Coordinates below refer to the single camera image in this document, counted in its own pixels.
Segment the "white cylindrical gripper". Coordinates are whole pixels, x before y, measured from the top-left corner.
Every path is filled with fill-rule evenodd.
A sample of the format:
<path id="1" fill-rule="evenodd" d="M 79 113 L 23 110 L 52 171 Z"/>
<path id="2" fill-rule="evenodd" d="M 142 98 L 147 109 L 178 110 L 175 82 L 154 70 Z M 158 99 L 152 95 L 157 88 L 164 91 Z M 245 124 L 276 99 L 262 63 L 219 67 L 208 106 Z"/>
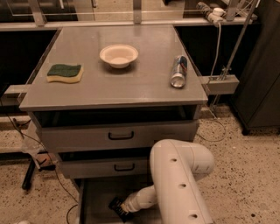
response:
<path id="1" fill-rule="evenodd" d="M 133 192 L 122 203 L 122 210 L 126 213 L 135 213 L 142 209 L 148 209 L 158 203 L 155 187 L 153 185 Z"/>

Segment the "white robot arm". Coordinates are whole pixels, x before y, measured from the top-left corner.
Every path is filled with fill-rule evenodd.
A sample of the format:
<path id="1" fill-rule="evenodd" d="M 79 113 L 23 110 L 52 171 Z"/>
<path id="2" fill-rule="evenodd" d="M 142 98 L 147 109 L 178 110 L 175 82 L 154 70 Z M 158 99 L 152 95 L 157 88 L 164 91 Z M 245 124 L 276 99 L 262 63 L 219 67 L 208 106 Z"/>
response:
<path id="1" fill-rule="evenodd" d="M 214 168 L 205 146 L 173 139 L 160 140 L 150 151 L 153 185 L 132 193 L 122 204 L 124 214 L 157 204 L 163 224 L 213 224 L 195 178 Z"/>

